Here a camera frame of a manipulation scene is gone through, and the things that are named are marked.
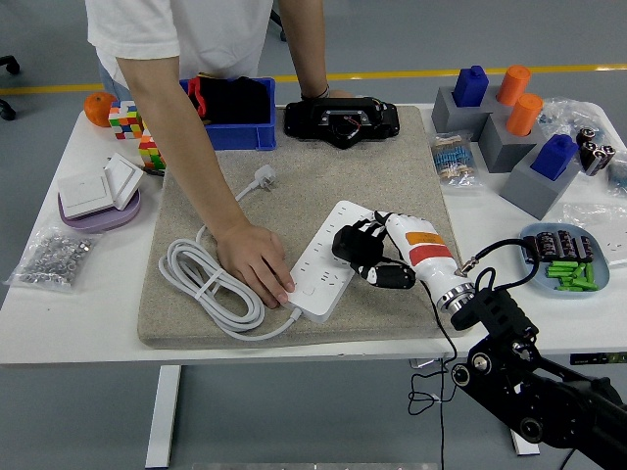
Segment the person's right hand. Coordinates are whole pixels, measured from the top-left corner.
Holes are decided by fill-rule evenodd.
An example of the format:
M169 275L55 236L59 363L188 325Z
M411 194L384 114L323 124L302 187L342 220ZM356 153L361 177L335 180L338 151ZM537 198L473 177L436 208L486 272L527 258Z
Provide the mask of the person's right hand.
M243 220L220 226L213 235L218 260L230 275L251 288L266 306L288 301L295 285L274 232Z

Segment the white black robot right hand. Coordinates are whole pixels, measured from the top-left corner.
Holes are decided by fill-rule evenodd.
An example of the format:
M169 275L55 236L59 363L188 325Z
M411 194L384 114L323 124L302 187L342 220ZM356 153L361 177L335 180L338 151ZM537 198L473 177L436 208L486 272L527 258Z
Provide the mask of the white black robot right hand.
M353 262L351 268L369 284L385 289L410 289L417 280L426 285L432 302L444 309L465 304L474 296L474 286L457 274L458 264L433 225L423 218L395 212L375 211L369 219L379 235L388 237L400 254L399 260Z

